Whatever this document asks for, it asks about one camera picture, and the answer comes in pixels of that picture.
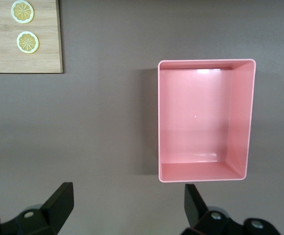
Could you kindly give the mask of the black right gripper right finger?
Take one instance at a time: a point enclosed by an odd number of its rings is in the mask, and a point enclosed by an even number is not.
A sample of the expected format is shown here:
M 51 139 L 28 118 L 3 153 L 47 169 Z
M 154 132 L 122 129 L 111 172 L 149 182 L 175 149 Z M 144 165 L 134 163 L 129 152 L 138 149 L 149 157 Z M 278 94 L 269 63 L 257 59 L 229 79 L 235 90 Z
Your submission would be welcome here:
M 218 210 L 210 210 L 194 184 L 185 184 L 184 209 L 189 227 L 184 235 L 277 235 L 268 221 L 247 218 L 238 224 Z

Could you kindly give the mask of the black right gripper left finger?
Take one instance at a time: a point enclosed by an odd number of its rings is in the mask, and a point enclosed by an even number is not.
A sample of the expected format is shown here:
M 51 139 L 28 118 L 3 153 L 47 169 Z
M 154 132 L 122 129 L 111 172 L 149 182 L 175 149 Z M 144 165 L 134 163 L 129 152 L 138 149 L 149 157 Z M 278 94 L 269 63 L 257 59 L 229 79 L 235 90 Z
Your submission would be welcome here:
M 73 208 L 73 183 L 64 182 L 40 208 L 0 222 L 0 235 L 57 235 Z

